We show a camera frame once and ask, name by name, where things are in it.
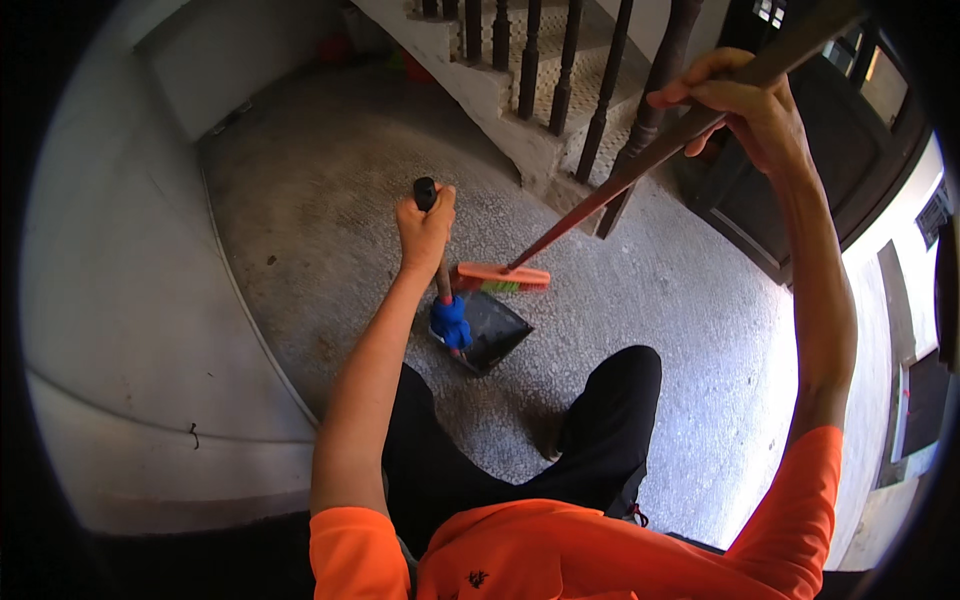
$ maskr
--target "blue rag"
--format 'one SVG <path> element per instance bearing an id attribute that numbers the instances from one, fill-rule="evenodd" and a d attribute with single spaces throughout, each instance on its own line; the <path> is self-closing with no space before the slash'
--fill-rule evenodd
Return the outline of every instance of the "blue rag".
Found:
<path id="1" fill-rule="evenodd" d="M 462 350 L 470 345 L 470 324 L 464 321 L 464 299 L 453 297 L 452 304 L 443 304 L 440 299 L 433 300 L 430 309 L 430 329 L 444 338 L 448 348 Z"/>

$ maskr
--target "broom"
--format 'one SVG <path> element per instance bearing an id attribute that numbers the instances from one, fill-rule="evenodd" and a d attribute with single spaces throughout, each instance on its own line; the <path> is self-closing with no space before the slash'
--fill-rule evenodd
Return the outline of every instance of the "broom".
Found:
<path id="1" fill-rule="evenodd" d="M 854 0 L 823 0 L 795 27 L 782 32 L 753 60 L 734 71 L 730 79 L 739 84 L 769 87 L 780 75 L 789 73 L 818 54 L 824 44 L 845 33 L 863 17 Z M 724 116 L 725 112 L 693 101 L 690 110 L 673 127 L 627 160 L 603 185 L 574 206 L 514 262 L 506 266 L 475 262 L 458 264 L 450 278 L 454 289 L 545 290 L 550 283 L 550 274 L 522 267 L 523 263 L 609 204 L 620 192 L 679 152 L 687 142 L 719 123 Z"/>

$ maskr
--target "tiled stair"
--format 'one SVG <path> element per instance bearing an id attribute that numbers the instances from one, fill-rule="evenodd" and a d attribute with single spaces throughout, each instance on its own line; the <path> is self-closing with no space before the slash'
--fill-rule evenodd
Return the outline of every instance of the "tiled stair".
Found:
<path id="1" fill-rule="evenodd" d="M 386 10 L 398 4 L 401 13 Z M 643 91 L 637 69 L 624 60 L 610 101 L 600 152 L 597 154 L 588 185 L 581 185 L 570 174 L 576 171 L 587 137 L 590 118 L 596 111 L 600 83 L 610 53 L 611 36 L 593 31 L 581 22 L 575 59 L 570 71 L 570 103 L 564 132 L 555 136 L 546 130 L 550 121 L 554 87 L 560 78 L 561 56 L 568 13 L 565 0 L 544 0 L 540 11 L 538 50 L 540 53 L 533 116 L 528 121 L 516 117 L 520 91 L 520 66 L 527 41 L 527 6 L 511 0 L 510 60 L 505 73 L 492 65 L 492 24 L 496 3 L 485 0 L 481 15 L 481 52 L 479 64 L 466 60 L 464 2 L 459 20 L 426 19 L 420 0 L 359 0 L 357 5 L 380 23 L 401 45 L 413 54 L 446 88 L 465 111 L 481 126 L 501 151 L 516 164 L 523 186 L 561 214 L 582 200 L 591 189 L 610 174 L 613 159 L 626 140 Z M 436 38 L 448 52 L 443 60 L 431 56 L 428 45 Z M 583 229 L 593 233 L 599 217 L 588 220 Z"/>

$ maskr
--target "red object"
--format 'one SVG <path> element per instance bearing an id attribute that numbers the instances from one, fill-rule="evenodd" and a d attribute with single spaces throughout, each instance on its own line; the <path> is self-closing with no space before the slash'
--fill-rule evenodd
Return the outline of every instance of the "red object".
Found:
<path id="1" fill-rule="evenodd" d="M 508 271 L 503 265 L 462 262 L 451 273 L 450 283 L 455 290 L 541 292 L 550 285 L 550 274 L 526 267 Z"/>
<path id="2" fill-rule="evenodd" d="M 353 56 L 353 44 L 347 34 L 333 36 L 317 42 L 317 59 L 329 64 L 343 64 Z"/>
<path id="3" fill-rule="evenodd" d="M 403 64 L 407 67 L 408 81 L 417 82 L 418 84 L 435 84 L 437 82 L 437 80 L 433 79 L 433 75 L 430 75 L 430 71 L 424 69 L 409 52 L 400 48 L 400 54 L 403 56 Z"/>
<path id="4" fill-rule="evenodd" d="M 418 564 L 418 586 L 442 598 L 557 598 L 558 590 L 576 590 L 581 598 L 636 598 L 612 589 L 651 589 L 660 598 L 813 598 L 834 531 L 842 449 L 843 434 L 832 425 L 792 443 L 724 556 L 593 509 L 513 500 L 465 510 L 444 523 Z M 317 597 L 328 589 L 340 590 L 337 597 L 409 593 L 396 530 L 377 511 L 317 513 L 308 547 Z M 347 553 L 350 560 L 344 560 Z M 484 583 L 486 568 L 491 572 Z"/>

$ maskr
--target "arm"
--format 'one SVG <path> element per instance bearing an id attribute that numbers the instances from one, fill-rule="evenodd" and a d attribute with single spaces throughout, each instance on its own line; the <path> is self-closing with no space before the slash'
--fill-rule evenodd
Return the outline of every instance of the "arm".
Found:
<path id="1" fill-rule="evenodd" d="M 380 457 L 394 409 L 403 352 L 423 292 L 437 272 L 453 223 L 456 190 L 437 185 L 437 202 L 420 212 L 412 198 L 396 205 L 403 258 L 390 291 L 333 382 L 317 432 L 310 514 L 355 506 L 387 515 Z"/>
<path id="2" fill-rule="evenodd" d="M 730 127 L 780 199 L 793 261 L 800 375 L 789 448 L 822 425 L 843 429 L 856 358 L 856 313 L 827 194 L 810 157 L 804 123 L 786 76 L 770 89 L 709 79 L 752 57 L 733 48 L 716 50 L 695 61 L 663 90 L 652 92 L 649 102 L 667 108 L 692 97 L 727 112 L 715 128 L 687 144 L 685 154 L 698 155 L 713 131 Z"/>

